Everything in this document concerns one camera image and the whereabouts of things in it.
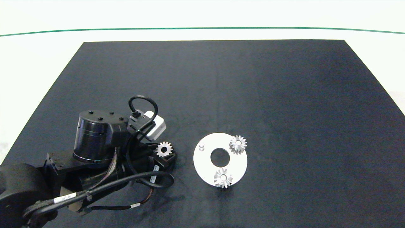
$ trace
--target white circular plate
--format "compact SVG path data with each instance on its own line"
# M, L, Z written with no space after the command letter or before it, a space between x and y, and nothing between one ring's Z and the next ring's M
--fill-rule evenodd
M194 150L194 167L201 179L212 186L216 184L214 176L219 170L226 170L232 177L231 185L240 181L246 172L246 150L241 154L233 153L229 149L231 139L232 136L225 133L212 133L202 138ZM211 162L211 153L218 148L226 150L229 154L229 163L224 167L218 167Z

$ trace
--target white background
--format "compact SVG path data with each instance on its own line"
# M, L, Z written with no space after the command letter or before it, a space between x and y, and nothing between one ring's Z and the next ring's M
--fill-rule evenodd
M0 1L0 34L86 28L330 27L405 32L402 1ZM405 34L123 30L0 37L0 163L86 41L344 39L405 113Z

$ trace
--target black table surface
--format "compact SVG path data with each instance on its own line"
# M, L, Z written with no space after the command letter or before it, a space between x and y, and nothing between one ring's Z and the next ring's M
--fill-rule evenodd
M341 40L84 43L4 164L41 166L47 152L72 150L79 112L129 115L138 94L166 121L159 141L178 152L175 184L131 210L61 209L45 227L405 226L404 115ZM214 132L247 138L246 174L228 191L193 165L196 144ZM146 193L127 186L94 205Z

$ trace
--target silver gear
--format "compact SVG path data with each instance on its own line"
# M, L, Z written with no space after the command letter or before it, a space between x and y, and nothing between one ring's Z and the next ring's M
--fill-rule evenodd
M215 172L214 183L216 187L228 188L232 185L232 180L232 175L227 174L223 168Z
M242 136L233 136L229 142L229 149L234 154L241 154L246 149L246 139Z
M157 148L155 149L155 153L159 156L159 157L165 157L169 154L171 154L173 151L173 146L169 143L169 142L161 142Z

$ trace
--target plate center hole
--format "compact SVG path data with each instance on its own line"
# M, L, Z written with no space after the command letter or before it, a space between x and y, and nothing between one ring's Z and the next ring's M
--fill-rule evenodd
M228 152L222 148L217 148L211 153L211 162L217 167L226 166L229 163L229 159L230 158Z

